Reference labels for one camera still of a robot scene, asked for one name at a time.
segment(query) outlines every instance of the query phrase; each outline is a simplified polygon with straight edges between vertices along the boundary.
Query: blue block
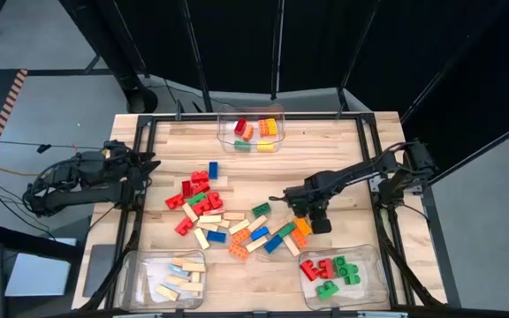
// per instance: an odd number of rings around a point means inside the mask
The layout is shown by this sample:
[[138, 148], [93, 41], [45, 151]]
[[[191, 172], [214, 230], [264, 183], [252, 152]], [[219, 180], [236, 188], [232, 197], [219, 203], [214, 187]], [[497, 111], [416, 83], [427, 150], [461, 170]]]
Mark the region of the blue block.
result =
[[262, 228], [255, 230], [254, 232], [251, 233], [251, 239], [252, 240], [260, 239], [262, 237], [262, 235], [266, 235], [268, 233], [269, 233], [269, 228], [267, 228], [266, 226], [263, 226]]
[[264, 249], [269, 254], [272, 253], [280, 244], [282, 243], [282, 238], [279, 235], [275, 235], [268, 243], [264, 245]]
[[209, 178], [217, 179], [217, 162], [209, 163]]
[[189, 272], [183, 270], [180, 266], [176, 266], [176, 265], [172, 265], [172, 264], [170, 265], [170, 270], [177, 272], [181, 276], [188, 276], [190, 274]]
[[225, 243], [225, 233], [208, 231], [208, 240]]

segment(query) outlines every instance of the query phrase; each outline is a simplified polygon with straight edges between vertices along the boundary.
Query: wooden table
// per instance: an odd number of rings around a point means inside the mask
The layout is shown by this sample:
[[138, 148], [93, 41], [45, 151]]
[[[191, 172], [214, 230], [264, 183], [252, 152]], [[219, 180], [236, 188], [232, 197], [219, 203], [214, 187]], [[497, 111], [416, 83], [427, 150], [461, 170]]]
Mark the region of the wooden table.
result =
[[[404, 140], [397, 113], [376, 113], [376, 121], [383, 148]], [[136, 122], [136, 115], [117, 115], [111, 139], [132, 147]], [[245, 212], [251, 221], [254, 220], [251, 208], [268, 201], [270, 195], [279, 196], [288, 186], [302, 185], [304, 178], [318, 171], [340, 170], [362, 161], [354, 120], [286, 121], [285, 131], [286, 137], [278, 152], [241, 154], [223, 151], [216, 137], [216, 122], [158, 124], [154, 151], [162, 164], [151, 174], [153, 184], [147, 193], [140, 250], [201, 249], [193, 233], [181, 237], [174, 231], [185, 213], [181, 208], [169, 210], [164, 200], [180, 192], [181, 181], [189, 179], [192, 171], [206, 170], [209, 161], [219, 162], [219, 180], [210, 184], [213, 190], [220, 192], [226, 210]], [[369, 130], [367, 132], [367, 140], [371, 140]], [[148, 132], [143, 133], [141, 149], [145, 149], [147, 135]], [[374, 154], [372, 142], [368, 148], [370, 154]], [[405, 201], [407, 205], [422, 210], [419, 197], [407, 195]], [[271, 202], [270, 205], [272, 212], [268, 226], [292, 214], [284, 202]], [[97, 204], [92, 222], [109, 207], [110, 204]], [[409, 267], [434, 297], [445, 302], [425, 220], [407, 208], [398, 208], [397, 212]], [[111, 211], [88, 234], [72, 308], [87, 301], [81, 295], [92, 246], [115, 244], [119, 216], [118, 210]], [[308, 236], [308, 247], [302, 251], [363, 244], [378, 247], [365, 183], [349, 186], [335, 196], [330, 201], [328, 216], [333, 231]], [[130, 216], [127, 237], [132, 222], [133, 216]], [[262, 248], [258, 249], [243, 262], [228, 254], [229, 244], [230, 240], [225, 245], [214, 243], [203, 251], [208, 267], [207, 292], [197, 311], [308, 310], [300, 290], [297, 258], [292, 257], [285, 245], [270, 255]], [[393, 264], [392, 271], [399, 302], [403, 303], [399, 271]], [[386, 301], [347, 309], [389, 307]]]

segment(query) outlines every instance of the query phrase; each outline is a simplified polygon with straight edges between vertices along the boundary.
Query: red block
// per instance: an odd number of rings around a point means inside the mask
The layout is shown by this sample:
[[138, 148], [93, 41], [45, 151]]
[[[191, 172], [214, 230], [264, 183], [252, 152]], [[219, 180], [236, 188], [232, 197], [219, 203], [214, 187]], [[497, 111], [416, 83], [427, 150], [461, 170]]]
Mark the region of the red block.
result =
[[195, 203], [194, 206], [192, 207], [192, 210], [194, 211], [194, 213], [197, 216], [202, 216], [203, 212], [209, 211], [211, 209], [212, 208], [211, 208], [211, 205], [209, 204], [209, 200], [208, 199], [204, 199], [202, 201], [199, 201], [199, 202]]
[[237, 121], [237, 125], [235, 126], [235, 133], [238, 135], [242, 135], [245, 132], [245, 128], [247, 127], [247, 120], [244, 118], [239, 118]]
[[169, 209], [175, 209], [176, 207], [184, 205], [184, 197], [182, 197], [182, 194], [176, 194], [173, 197], [164, 200], [164, 203], [166, 203], [166, 206]]
[[320, 260], [317, 263], [317, 266], [322, 269], [319, 272], [319, 277], [323, 279], [332, 279], [333, 278], [333, 261], [331, 259]]
[[304, 261], [300, 265], [301, 270], [306, 274], [310, 282], [315, 281], [317, 278], [316, 270], [314, 268], [314, 263], [310, 260]]
[[192, 220], [186, 216], [174, 230], [177, 232], [177, 234], [184, 236], [187, 234], [187, 231], [192, 228], [193, 225], [194, 224], [192, 223]]
[[223, 206], [223, 202], [219, 199], [219, 193], [217, 192], [212, 191], [208, 193], [208, 200], [212, 208], [221, 208]]
[[200, 192], [206, 193], [207, 191], [209, 191], [209, 183], [207, 182], [201, 182], [197, 185], [192, 185], [192, 195], [196, 195]]
[[184, 199], [192, 197], [192, 182], [182, 181], [182, 197]]
[[194, 171], [192, 172], [192, 183], [208, 182], [207, 171]]

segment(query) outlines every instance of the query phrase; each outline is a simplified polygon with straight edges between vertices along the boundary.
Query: green lego brick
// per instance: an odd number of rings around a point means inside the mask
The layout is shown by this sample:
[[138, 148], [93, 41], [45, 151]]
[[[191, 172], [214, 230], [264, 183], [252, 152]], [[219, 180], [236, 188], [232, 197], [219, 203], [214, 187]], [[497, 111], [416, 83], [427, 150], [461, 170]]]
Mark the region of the green lego brick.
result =
[[283, 238], [284, 236], [290, 234], [290, 232], [293, 231], [293, 229], [295, 228], [296, 225], [294, 225], [293, 223], [288, 223], [285, 227], [278, 231], [278, 235], [280, 236], [280, 238]]
[[317, 286], [317, 296], [321, 300], [326, 300], [338, 291], [339, 288], [332, 281], [325, 281], [323, 286]]
[[269, 212], [270, 212], [270, 204], [268, 202], [261, 204], [260, 206], [258, 206], [256, 208], [253, 208], [254, 217], [259, 217], [259, 216], [265, 215]]
[[197, 193], [194, 197], [187, 201], [187, 204], [192, 207], [195, 203], [202, 201], [203, 199], [205, 199], [205, 193]]
[[235, 150], [238, 150], [238, 151], [242, 151], [242, 152], [250, 152], [251, 151], [251, 144], [246, 141], [235, 140], [234, 146], [235, 146]]
[[345, 256], [338, 256], [333, 259], [333, 266], [335, 267], [335, 271], [337, 271], [337, 275], [339, 277], [343, 277], [341, 275], [340, 270], [346, 265]]
[[361, 282], [361, 278], [357, 275], [359, 267], [354, 264], [346, 264], [341, 272], [345, 275], [345, 284], [358, 284]]

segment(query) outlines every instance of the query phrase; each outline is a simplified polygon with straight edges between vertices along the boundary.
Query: clear plastic bin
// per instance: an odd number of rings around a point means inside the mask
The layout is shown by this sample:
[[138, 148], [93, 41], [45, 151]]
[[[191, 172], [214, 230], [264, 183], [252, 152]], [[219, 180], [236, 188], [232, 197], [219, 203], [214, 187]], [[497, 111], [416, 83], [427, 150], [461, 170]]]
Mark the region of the clear plastic bin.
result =
[[[192, 291], [181, 291], [177, 286], [164, 281], [168, 275], [180, 276], [169, 268], [175, 257], [205, 264], [205, 257], [200, 251], [130, 252], [125, 257], [123, 268], [118, 276], [116, 307], [130, 312], [199, 307], [203, 302], [207, 272], [201, 273], [200, 283], [203, 283], [204, 291], [199, 292], [199, 295], [193, 295]], [[155, 288], [159, 284], [178, 292], [178, 299], [171, 301], [158, 294]]]
[[[242, 136], [235, 134], [235, 126], [240, 118], [247, 120], [247, 124], [254, 128], [253, 138], [250, 141], [243, 141]], [[276, 121], [276, 136], [261, 136], [259, 131], [259, 120], [271, 119]], [[221, 142], [226, 152], [260, 152], [257, 150], [259, 141], [272, 145], [270, 151], [277, 152], [284, 140], [284, 109], [278, 104], [268, 107], [244, 107], [236, 108], [231, 105], [222, 105], [217, 112], [217, 139]], [[235, 148], [235, 141], [245, 142], [244, 148]]]
[[[318, 277], [310, 282], [304, 272], [300, 270], [301, 289], [304, 294], [306, 305], [312, 310], [347, 307], [382, 303], [388, 299], [388, 288], [384, 279], [382, 263], [378, 257], [378, 251], [371, 245], [362, 245], [348, 248], [336, 248], [324, 251], [304, 252], [300, 255], [300, 265], [306, 260], [311, 260], [314, 267], [325, 258], [345, 256], [346, 263], [358, 266], [358, 275], [361, 281], [358, 284], [345, 284], [343, 277], [339, 277], [333, 267], [334, 278], [322, 279]], [[317, 296], [317, 287], [331, 280], [339, 291], [329, 298], [321, 300]]]

